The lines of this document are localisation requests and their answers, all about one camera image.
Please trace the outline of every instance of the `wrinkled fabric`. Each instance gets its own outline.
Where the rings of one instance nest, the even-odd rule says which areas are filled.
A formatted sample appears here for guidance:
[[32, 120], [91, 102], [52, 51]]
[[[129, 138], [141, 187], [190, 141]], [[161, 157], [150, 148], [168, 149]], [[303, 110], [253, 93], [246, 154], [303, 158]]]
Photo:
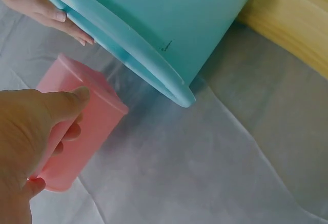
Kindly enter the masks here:
[[328, 223], [328, 84], [233, 25], [184, 109], [100, 46], [82, 47], [0, 4], [0, 88], [35, 88], [63, 52], [102, 72], [130, 113], [33, 223]]

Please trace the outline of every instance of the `wooden surface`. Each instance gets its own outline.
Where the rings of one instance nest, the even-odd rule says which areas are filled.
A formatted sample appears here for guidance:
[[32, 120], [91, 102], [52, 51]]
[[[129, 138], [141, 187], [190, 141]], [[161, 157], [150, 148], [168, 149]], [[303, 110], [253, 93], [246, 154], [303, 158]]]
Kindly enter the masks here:
[[239, 20], [328, 78], [328, 0], [249, 0]]

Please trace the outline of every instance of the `blue plastic bucket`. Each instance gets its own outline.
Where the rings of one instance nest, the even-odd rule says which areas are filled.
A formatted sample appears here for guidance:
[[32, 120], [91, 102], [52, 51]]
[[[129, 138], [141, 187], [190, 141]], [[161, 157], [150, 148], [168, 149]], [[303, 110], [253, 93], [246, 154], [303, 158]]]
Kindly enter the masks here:
[[247, 0], [50, 0], [106, 50], [183, 107], [189, 85]]

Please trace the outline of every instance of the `fingernail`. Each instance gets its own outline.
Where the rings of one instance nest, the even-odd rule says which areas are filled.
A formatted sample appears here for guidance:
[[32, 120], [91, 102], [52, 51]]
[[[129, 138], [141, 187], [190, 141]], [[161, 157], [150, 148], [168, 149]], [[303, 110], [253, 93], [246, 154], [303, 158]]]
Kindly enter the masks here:
[[87, 87], [79, 87], [72, 91], [81, 101], [89, 100], [90, 91]]
[[86, 46], [87, 42], [85, 40], [80, 39], [79, 42], [81, 43], [81, 45]]
[[56, 14], [56, 20], [59, 21], [59, 22], [64, 23], [66, 21], [66, 14], [64, 12], [62, 12], [62, 11], [57, 12], [57, 14]]

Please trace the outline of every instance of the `finger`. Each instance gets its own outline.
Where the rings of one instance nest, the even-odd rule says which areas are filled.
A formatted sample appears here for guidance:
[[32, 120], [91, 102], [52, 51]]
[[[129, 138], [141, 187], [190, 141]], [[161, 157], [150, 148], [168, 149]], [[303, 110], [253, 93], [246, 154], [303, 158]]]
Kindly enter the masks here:
[[58, 22], [66, 21], [66, 13], [57, 9], [49, 0], [37, 0], [33, 8], [35, 13], [39, 13], [48, 19]]
[[64, 151], [64, 144], [63, 142], [59, 142], [56, 149], [53, 151], [51, 156], [58, 156]]
[[79, 37], [75, 37], [75, 39], [79, 41], [81, 45], [86, 46], [87, 42], [84, 39], [81, 39]]
[[53, 24], [54, 28], [76, 38], [82, 45], [85, 45], [86, 42], [91, 45], [94, 44], [94, 39], [69, 19], [67, 19], [64, 23], [53, 21]]
[[86, 42], [91, 45], [94, 44], [94, 39], [69, 19], [66, 19], [66, 21], [62, 23], [53, 19], [46, 18], [38, 13], [33, 14], [32, 18], [47, 27], [55, 28], [72, 36], [84, 46]]
[[80, 115], [78, 115], [77, 119], [75, 119], [75, 122], [77, 124], [79, 124], [82, 120], [83, 120], [83, 113], [81, 113]]
[[72, 92], [43, 93], [43, 103], [53, 124], [78, 117], [90, 99], [87, 87], [79, 87]]
[[62, 138], [62, 141], [72, 141], [81, 134], [81, 128], [77, 123], [73, 123]]
[[23, 194], [28, 198], [32, 199], [46, 187], [46, 182], [42, 178], [28, 180], [23, 187]]

